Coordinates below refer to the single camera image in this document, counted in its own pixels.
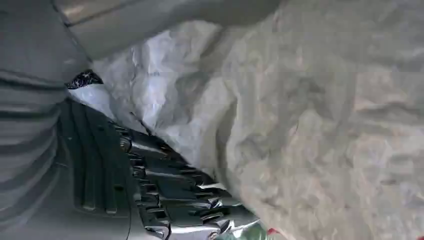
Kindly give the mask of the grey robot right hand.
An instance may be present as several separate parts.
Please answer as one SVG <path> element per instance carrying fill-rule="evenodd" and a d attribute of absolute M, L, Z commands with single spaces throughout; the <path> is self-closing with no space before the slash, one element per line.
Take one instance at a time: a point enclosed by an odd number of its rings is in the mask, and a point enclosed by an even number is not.
<path fill-rule="evenodd" d="M 68 95 L 92 60 L 176 24 L 250 25 L 278 0 L 3 0 L 0 237 L 214 240 L 258 218 L 155 136 Z"/>

